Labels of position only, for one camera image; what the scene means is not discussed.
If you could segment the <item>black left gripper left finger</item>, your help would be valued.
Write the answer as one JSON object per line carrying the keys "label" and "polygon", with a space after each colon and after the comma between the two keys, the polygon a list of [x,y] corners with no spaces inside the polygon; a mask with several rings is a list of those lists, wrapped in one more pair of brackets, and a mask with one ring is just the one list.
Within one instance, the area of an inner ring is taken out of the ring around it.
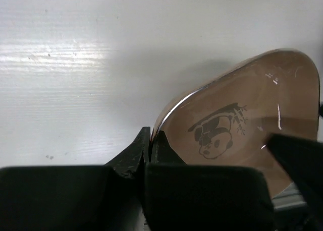
{"label": "black left gripper left finger", "polygon": [[143,230],[150,128],[106,164],[1,169],[1,230]]}

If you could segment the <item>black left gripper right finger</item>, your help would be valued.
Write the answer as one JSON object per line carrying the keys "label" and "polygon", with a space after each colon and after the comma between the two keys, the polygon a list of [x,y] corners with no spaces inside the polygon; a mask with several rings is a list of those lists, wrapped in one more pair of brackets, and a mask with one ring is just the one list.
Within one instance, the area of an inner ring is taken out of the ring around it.
{"label": "black left gripper right finger", "polygon": [[187,165],[164,132],[145,166],[143,211],[151,230],[274,230],[261,172],[241,166]]}

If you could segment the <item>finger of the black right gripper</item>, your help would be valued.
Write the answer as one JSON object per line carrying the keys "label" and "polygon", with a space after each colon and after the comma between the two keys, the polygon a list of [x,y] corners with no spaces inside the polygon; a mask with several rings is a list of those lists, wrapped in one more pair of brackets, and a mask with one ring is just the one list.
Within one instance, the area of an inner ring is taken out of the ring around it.
{"label": "finger of the black right gripper", "polygon": [[322,206],[322,142],[272,134],[266,147],[309,206]]}

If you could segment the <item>brown plate front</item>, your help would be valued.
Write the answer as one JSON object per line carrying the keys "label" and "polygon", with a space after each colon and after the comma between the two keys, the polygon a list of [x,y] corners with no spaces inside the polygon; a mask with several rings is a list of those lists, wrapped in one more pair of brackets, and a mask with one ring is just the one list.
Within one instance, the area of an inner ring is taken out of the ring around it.
{"label": "brown plate front", "polygon": [[316,140],[319,94],[318,70],[309,56],[294,49],[271,50],[173,99],[151,139],[164,133],[187,164],[256,168],[276,196],[292,181],[265,140],[271,133]]}

